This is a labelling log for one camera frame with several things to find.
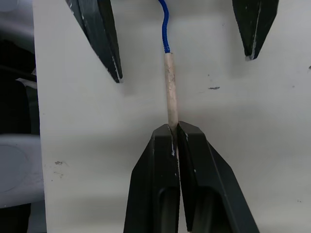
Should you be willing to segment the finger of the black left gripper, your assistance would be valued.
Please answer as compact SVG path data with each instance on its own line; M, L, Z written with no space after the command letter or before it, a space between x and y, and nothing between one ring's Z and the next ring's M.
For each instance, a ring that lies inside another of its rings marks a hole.
M257 59L276 18L278 0L233 0L246 59Z
M110 0L66 0L92 49L112 79L123 79L120 50Z

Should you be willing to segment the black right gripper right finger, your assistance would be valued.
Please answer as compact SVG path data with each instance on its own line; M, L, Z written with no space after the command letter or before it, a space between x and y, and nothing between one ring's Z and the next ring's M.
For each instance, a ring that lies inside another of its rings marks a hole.
M257 233L235 174L196 126L177 127L179 170L190 233Z

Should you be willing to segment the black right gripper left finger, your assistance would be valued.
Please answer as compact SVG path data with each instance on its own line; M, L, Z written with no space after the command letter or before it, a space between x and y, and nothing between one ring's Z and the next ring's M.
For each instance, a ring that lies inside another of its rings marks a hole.
M180 180L173 136L167 124L155 129L131 174L125 233L176 233Z

